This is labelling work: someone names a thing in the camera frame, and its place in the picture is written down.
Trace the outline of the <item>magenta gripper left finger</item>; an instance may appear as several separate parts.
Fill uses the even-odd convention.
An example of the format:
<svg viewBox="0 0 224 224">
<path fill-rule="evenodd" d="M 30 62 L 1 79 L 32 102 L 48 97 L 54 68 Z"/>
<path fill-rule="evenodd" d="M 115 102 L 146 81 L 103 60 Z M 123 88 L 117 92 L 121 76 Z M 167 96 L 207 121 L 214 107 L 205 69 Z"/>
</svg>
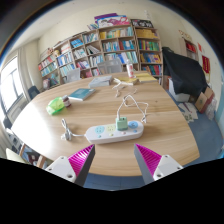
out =
<svg viewBox="0 0 224 224">
<path fill-rule="evenodd" d="M 69 157 L 60 156 L 46 168 L 46 171 L 83 186 L 94 156 L 95 145 L 92 144 Z"/>
</svg>

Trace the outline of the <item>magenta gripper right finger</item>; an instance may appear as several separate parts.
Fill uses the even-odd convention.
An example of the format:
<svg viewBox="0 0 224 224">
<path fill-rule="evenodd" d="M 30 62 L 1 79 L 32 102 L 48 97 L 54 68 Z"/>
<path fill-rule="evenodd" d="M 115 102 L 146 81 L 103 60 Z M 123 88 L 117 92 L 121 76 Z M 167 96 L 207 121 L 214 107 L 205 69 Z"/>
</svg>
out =
<svg viewBox="0 0 224 224">
<path fill-rule="evenodd" d="M 157 181 L 182 169 L 170 155 L 160 155 L 145 146 L 135 144 L 134 155 L 145 184 Z"/>
</svg>

